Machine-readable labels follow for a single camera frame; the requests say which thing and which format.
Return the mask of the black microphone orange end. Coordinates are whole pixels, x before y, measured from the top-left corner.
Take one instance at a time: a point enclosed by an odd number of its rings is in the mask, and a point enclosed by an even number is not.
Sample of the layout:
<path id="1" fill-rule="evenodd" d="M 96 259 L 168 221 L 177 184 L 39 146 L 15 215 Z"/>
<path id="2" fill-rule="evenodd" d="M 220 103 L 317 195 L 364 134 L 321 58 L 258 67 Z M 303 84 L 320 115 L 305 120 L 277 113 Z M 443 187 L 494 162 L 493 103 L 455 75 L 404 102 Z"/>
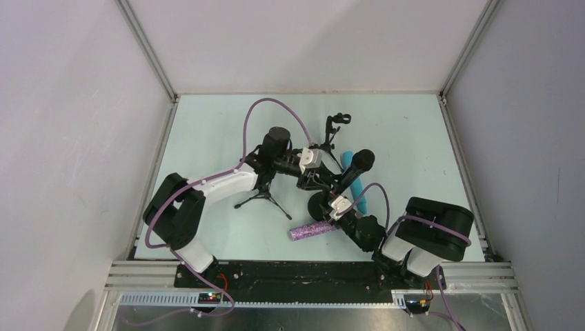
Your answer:
<path id="1" fill-rule="evenodd" d="M 362 149 L 355 153 L 347 170 L 340 176 L 335 187 L 335 193 L 341 194 L 361 174 L 368 172 L 375 162 L 375 154 L 369 149 Z"/>

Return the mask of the purple glitter microphone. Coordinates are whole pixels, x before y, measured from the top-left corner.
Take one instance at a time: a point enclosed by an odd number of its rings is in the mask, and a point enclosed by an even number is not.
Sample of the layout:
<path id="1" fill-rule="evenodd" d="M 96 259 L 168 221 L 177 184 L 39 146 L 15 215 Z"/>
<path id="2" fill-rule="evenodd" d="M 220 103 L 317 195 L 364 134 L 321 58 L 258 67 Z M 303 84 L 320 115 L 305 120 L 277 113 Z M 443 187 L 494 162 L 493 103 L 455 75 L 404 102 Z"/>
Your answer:
<path id="1" fill-rule="evenodd" d="M 318 221 L 300 226 L 298 228 L 290 229 L 289 235 L 293 241 L 298 241 L 301 239 L 317 236 L 320 234 L 325 234 L 336 230 L 337 227 L 335 227 L 332 224 L 329 224 L 327 221 Z"/>

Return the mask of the black round base mic stand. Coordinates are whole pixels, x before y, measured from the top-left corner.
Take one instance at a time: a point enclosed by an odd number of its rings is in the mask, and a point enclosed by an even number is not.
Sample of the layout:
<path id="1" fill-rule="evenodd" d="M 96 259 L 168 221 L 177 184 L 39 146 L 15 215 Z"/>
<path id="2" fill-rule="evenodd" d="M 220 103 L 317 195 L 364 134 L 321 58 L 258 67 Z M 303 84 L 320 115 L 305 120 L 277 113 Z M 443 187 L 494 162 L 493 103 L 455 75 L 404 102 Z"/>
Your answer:
<path id="1" fill-rule="evenodd" d="M 316 221 L 328 220 L 330 218 L 328 215 L 332 210 L 330 202 L 346 188 L 346 185 L 334 179 L 309 179 L 305 189 L 317 191 L 309 198 L 309 215 Z"/>

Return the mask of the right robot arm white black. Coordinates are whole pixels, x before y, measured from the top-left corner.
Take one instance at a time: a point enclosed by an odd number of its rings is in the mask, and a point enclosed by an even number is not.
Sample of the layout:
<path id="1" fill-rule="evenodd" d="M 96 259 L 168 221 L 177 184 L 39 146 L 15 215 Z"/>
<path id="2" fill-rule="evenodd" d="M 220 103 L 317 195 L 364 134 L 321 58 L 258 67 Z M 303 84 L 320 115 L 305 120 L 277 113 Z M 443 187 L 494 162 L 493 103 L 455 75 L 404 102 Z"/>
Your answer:
<path id="1" fill-rule="evenodd" d="M 308 202 L 309 215 L 342 230 L 383 270 L 400 271 L 404 277 L 427 277 L 442 261 L 460 262 L 471 245 L 473 213 L 461 206 L 411 197 L 405 214 L 389 229 L 373 215 L 359 216 L 351 208 L 341 217 L 325 204 L 318 192 Z"/>

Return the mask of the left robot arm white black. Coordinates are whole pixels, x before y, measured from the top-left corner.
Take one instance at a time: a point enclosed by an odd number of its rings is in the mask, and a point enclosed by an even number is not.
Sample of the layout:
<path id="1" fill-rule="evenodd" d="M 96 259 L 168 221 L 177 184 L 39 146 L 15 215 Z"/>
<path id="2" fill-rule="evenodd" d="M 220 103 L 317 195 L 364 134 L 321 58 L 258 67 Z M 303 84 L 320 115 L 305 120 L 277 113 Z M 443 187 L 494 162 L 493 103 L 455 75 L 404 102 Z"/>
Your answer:
<path id="1" fill-rule="evenodd" d="M 276 174 L 297 178 L 302 190 L 335 189 L 340 175 L 321 163 L 319 153 L 316 148 L 294 149 L 290 132 L 273 127 L 234 170 L 193 183 L 177 173 L 169 174 L 142 220 L 185 265 L 201 274 L 216 262 L 197 236 L 204 208 L 241 192 L 266 189 Z"/>

